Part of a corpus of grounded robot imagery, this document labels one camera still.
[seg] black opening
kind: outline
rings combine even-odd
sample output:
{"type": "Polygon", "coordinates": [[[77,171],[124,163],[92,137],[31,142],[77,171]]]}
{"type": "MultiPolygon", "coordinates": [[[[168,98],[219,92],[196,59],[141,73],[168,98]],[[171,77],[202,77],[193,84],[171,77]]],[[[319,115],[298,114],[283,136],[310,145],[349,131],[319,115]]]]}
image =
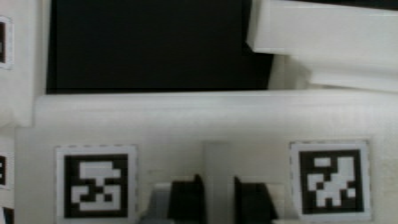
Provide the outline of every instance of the black opening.
{"type": "Polygon", "coordinates": [[[266,89],[250,0],[52,0],[47,93],[266,89]]]}
{"type": "Polygon", "coordinates": [[[395,0],[296,0],[296,1],[398,10],[395,0]]]}

